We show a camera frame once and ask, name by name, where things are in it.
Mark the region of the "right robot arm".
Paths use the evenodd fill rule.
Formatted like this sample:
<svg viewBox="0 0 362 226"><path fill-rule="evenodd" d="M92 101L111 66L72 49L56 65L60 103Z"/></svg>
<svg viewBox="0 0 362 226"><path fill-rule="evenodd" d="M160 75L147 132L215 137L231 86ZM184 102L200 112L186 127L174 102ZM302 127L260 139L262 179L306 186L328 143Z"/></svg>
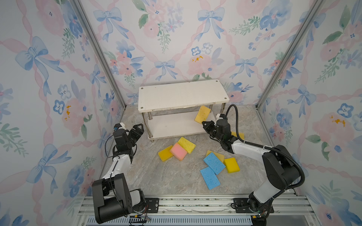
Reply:
<svg viewBox="0 0 362 226"><path fill-rule="evenodd" d="M266 181L249 195L246 204L234 203L234 209L248 208L253 213L269 214L275 198L289 189L303 185L305 173L286 147L263 146L245 141L239 135L234 136L226 119L203 121L202 126L224 151L244 155L264 164Z"/></svg>

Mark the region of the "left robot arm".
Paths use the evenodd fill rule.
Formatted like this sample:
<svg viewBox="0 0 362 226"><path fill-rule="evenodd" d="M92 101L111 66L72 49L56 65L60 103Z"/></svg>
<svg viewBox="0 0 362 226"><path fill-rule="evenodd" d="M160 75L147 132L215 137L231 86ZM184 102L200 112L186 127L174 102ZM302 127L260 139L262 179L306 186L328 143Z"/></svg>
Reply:
<svg viewBox="0 0 362 226"><path fill-rule="evenodd" d="M131 213L146 210L147 203L141 189L129 190L126 172L133 162L136 142L144 133L143 124L130 130L123 123L114 126L112 165L108 172L92 184L92 199L97 223L102 224Z"/></svg>

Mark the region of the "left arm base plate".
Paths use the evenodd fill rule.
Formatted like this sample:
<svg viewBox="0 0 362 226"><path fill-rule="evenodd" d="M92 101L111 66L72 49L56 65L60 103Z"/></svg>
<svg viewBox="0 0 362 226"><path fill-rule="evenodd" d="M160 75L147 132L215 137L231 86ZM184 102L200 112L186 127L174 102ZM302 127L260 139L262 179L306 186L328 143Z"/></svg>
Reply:
<svg viewBox="0 0 362 226"><path fill-rule="evenodd" d="M133 213L158 213L159 198L146 198L133 206Z"/></svg>

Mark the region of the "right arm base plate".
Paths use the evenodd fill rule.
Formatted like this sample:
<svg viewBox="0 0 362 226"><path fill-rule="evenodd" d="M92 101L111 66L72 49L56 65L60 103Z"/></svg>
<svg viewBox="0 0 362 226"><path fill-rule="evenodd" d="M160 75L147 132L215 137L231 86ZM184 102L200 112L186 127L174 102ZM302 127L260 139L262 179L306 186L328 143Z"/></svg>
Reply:
<svg viewBox="0 0 362 226"><path fill-rule="evenodd" d="M274 213L271 200L261 203L250 198L234 198L231 207L236 213L267 214Z"/></svg>

